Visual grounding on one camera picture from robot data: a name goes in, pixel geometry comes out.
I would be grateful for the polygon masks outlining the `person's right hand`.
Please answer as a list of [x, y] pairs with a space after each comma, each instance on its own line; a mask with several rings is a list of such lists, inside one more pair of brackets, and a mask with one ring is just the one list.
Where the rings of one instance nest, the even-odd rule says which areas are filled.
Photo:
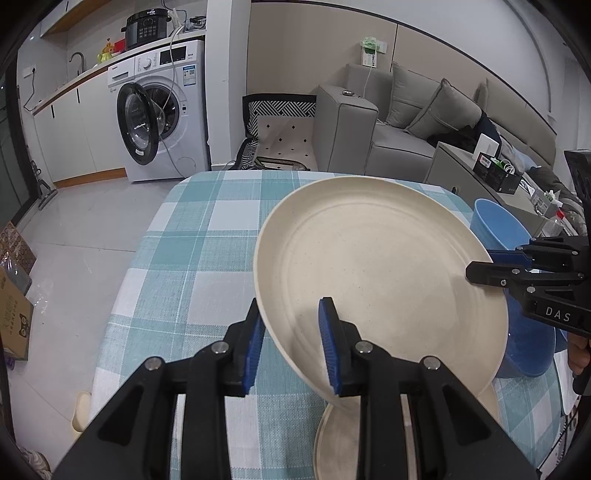
[[575, 375], [580, 375], [590, 362], [588, 346], [587, 338], [568, 333], [568, 365]]

